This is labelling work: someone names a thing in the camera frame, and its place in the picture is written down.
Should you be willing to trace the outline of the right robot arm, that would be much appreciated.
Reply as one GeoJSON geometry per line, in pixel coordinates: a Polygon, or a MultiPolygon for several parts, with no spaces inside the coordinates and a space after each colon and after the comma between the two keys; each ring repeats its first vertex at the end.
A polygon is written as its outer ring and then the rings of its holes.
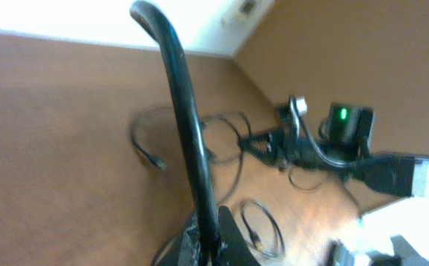
{"type": "Polygon", "coordinates": [[[331,104],[318,128],[308,131],[302,105],[279,106],[280,126],[242,137],[238,146],[267,166],[328,171],[342,180],[359,180],[371,190],[396,197],[429,198],[429,155],[370,151],[375,114],[372,108],[331,104]]]}

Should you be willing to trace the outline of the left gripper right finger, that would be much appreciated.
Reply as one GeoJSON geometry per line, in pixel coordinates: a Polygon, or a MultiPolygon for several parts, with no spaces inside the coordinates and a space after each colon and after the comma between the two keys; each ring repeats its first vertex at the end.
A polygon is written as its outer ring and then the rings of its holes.
{"type": "Polygon", "coordinates": [[[245,243],[231,211],[226,206],[220,206],[218,216],[220,222],[219,265],[260,266],[245,243]]]}

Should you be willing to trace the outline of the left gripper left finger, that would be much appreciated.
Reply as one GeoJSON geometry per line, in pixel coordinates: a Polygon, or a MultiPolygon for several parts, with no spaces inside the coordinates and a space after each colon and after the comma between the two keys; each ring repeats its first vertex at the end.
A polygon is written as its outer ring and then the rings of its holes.
{"type": "Polygon", "coordinates": [[[155,265],[195,266],[199,265],[201,256],[197,214],[191,213],[180,233],[159,250],[155,256],[155,265]]]}

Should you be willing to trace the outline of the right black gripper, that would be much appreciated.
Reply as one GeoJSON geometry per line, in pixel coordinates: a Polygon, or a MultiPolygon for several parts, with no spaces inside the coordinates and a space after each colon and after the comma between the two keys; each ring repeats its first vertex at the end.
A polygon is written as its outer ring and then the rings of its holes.
{"type": "Polygon", "coordinates": [[[264,165],[285,172],[293,164],[293,149],[299,140],[300,133],[293,129],[269,129],[241,137],[238,146],[264,165]]]}

